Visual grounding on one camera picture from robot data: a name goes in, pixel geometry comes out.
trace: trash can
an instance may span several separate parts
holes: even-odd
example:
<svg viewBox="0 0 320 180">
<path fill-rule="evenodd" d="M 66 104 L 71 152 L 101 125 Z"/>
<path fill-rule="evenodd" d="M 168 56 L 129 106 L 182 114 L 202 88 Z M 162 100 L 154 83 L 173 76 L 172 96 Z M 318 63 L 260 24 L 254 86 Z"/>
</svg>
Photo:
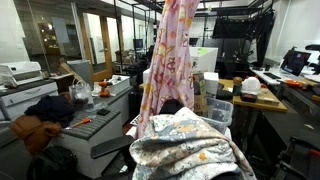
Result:
<svg viewBox="0 0 320 180">
<path fill-rule="evenodd" d="M 67 61 L 69 67 L 76 72 L 86 83 L 93 87 L 90 64 L 88 60 Z"/>
</svg>

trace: bag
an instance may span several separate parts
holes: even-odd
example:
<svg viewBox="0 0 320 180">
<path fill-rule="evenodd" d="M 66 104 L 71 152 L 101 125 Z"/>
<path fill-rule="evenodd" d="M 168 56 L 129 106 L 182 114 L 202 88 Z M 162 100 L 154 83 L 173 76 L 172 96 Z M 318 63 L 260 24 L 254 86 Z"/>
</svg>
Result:
<svg viewBox="0 0 320 180">
<path fill-rule="evenodd" d="M 69 149 L 53 146 L 35 155 L 27 171 L 27 180 L 72 180 L 77 158 Z"/>
<path fill-rule="evenodd" d="M 93 104 L 90 85 L 84 81 L 78 81 L 77 84 L 74 84 L 74 81 L 75 79 L 69 86 L 72 104 L 77 111 L 87 109 L 88 104 Z"/>
</svg>

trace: plastic bin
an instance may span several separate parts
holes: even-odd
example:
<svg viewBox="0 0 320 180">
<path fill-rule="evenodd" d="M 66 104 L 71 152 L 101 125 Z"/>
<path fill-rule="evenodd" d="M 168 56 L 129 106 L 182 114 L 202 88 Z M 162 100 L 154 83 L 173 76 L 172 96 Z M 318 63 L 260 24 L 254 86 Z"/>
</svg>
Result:
<svg viewBox="0 0 320 180">
<path fill-rule="evenodd" d="M 207 98 L 208 117 L 204 121 L 224 134 L 226 127 L 232 123 L 233 105 L 226 101 Z"/>
</svg>

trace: fabric pattern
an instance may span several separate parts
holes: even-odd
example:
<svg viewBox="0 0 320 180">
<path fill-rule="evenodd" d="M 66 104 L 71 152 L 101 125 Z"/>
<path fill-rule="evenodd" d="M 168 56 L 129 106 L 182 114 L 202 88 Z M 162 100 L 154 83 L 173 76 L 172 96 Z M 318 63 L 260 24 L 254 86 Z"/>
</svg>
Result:
<svg viewBox="0 0 320 180">
<path fill-rule="evenodd" d="M 239 148 L 188 108 L 150 117 L 130 153 L 137 162 L 133 179 L 200 180 L 225 172 L 256 179 Z"/>
<path fill-rule="evenodd" d="M 193 81 L 189 52 L 189 29 L 200 0 L 166 0 L 150 73 L 140 107 L 138 138 L 143 137 L 149 116 L 163 103 L 177 99 L 193 109 Z"/>
</svg>

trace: floral blanket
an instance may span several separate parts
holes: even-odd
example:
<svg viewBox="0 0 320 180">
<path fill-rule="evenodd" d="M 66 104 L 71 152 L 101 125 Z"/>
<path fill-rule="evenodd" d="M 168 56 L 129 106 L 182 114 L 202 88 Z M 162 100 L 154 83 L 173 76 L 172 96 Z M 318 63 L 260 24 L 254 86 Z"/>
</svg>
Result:
<svg viewBox="0 0 320 180">
<path fill-rule="evenodd" d="M 133 179 L 200 180 L 225 172 L 256 179 L 239 148 L 188 108 L 151 116 L 130 153 L 137 162 Z"/>
</svg>

